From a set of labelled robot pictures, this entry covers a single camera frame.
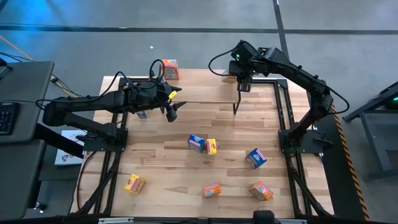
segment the cardboard box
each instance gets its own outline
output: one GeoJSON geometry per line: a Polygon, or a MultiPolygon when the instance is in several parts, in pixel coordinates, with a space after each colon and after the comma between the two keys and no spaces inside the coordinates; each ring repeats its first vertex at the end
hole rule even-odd
{"type": "Polygon", "coordinates": [[[220,184],[213,184],[203,188],[203,197],[209,198],[221,193],[220,184]]]}
{"type": "Polygon", "coordinates": [[[267,186],[265,186],[261,181],[255,183],[250,189],[252,193],[258,200],[269,200],[274,194],[267,186]]]}
{"type": "Polygon", "coordinates": [[[129,181],[124,186],[124,189],[132,194],[138,194],[141,191],[142,186],[144,186],[144,184],[145,184],[144,179],[142,179],[137,175],[131,174],[129,181]]]}
{"type": "Polygon", "coordinates": [[[136,115],[139,118],[148,118],[148,111],[138,111],[136,112],[136,115]]]}
{"type": "Polygon", "coordinates": [[[221,77],[221,81],[226,83],[236,83],[236,77],[232,75],[227,77],[221,77]]]}
{"type": "Polygon", "coordinates": [[[215,139],[206,140],[206,152],[209,156],[217,154],[217,145],[215,139]]]}
{"type": "Polygon", "coordinates": [[[254,149],[244,159],[253,169],[258,168],[267,162],[267,159],[262,155],[260,150],[254,149]]]}
{"type": "Polygon", "coordinates": [[[188,147],[200,153],[203,153],[205,143],[206,143],[205,139],[196,136],[194,134],[191,134],[191,136],[188,139],[188,147]]]}
{"type": "Polygon", "coordinates": [[[162,59],[165,71],[164,71],[164,78],[166,80],[178,80],[179,77],[179,69],[178,69],[178,62],[177,60],[171,59],[162,59]]]}

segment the computer keyboard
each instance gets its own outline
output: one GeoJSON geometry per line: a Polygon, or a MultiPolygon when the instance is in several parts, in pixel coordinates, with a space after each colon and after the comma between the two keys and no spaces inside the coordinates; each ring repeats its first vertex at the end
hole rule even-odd
{"type": "Polygon", "coordinates": [[[19,111],[19,103],[0,105],[0,136],[11,135],[19,111]]]}

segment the black table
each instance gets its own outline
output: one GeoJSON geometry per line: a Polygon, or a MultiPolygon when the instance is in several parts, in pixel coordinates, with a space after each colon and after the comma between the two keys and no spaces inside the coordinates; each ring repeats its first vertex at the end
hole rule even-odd
{"type": "MultiPolygon", "coordinates": [[[[44,99],[53,62],[10,63],[0,80],[0,101],[44,99]]],[[[40,109],[21,104],[12,135],[0,136],[0,220],[22,218],[37,200],[39,174],[47,144],[83,157],[83,147],[38,124],[40,109]]]]}
{"type": "Polygon", "coordinates": [[[43,140],[0,146],[0,220],[22,218],[36,203],[44,146],[43,140]]]}

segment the blue box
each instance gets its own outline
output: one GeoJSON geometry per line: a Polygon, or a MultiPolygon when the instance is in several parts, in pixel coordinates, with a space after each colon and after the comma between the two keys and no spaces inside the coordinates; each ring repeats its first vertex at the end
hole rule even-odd
{"type": "Polygon", "coordinates": [[[147,111],[138,111],[136,112],[137,116],[139,118],[148,118],[148,112],[147,111]]]}
{"type": "Polygon", "coordinates": [[[251,151],[244,160],[253,168],[256,169],[259,166],[267,162],[267,159],[262,155],[260,150],[254,149],[251,151]]]}
{"type": "Polygon", "coordinates": [[[194,149],[200,153],[203,153],[204,148],[205,148],[205,139],[198,137],[194,134],[191,134],[188,139],[188,147],[190,149],[194,149]]]}

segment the orange box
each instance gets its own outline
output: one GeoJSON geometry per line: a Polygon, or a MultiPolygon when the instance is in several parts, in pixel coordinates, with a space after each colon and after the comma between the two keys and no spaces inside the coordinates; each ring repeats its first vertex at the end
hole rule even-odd
{"type": "Polygon", "coordinates": [[[178,69],[178,62],[177,60],[171,59],[162,59],[165,71],[164,71],[164,78],[166,80],[178,80],[179,79],[179,69],[178,69]]]}
{"type": "Polygon", "coordinates": [[[213,184],[203,188],[203,197],[209,198],[221,193],[220,184],[213,184]]]}
{"type": "Polygon", "coordinates": [[[250,193],[252,193],[258,200],[269,200],[274,194],[271,190],[268,189],[261,181],[255,183],[250,189],[250,193]]]}
{"type": "Polygon", "coordinates": [[[124,186],[124,189],[132,194],[138,194],[141,191],[142,186],[144,186],[144,184],[145,184],[144,179],[142,179],[137,175],[131,174],[129,181],[124,186]]]}

